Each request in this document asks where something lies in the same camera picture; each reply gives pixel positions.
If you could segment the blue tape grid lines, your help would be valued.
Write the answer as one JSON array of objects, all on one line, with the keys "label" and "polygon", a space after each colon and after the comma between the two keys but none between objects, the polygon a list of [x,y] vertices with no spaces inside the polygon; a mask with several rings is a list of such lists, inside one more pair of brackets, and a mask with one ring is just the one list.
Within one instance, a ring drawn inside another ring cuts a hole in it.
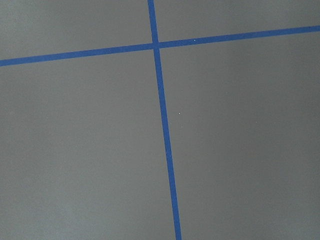
[{"label": "blue tape grid lines", "polygon": [[3,240],[317,240],[317,0],[3,0]]}]

